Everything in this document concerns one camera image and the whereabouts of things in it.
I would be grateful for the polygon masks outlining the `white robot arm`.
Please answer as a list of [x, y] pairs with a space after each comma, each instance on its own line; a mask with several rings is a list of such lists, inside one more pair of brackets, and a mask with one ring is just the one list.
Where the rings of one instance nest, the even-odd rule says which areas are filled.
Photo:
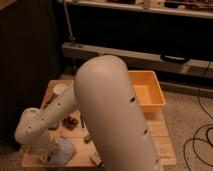
[[27, 108], [15, 140], [42, 155], [54, 148], [48, 128], [78, 110], [106, 171], [163, 171], [126, 64], [111, 55], [95, 57], [45, 109]]

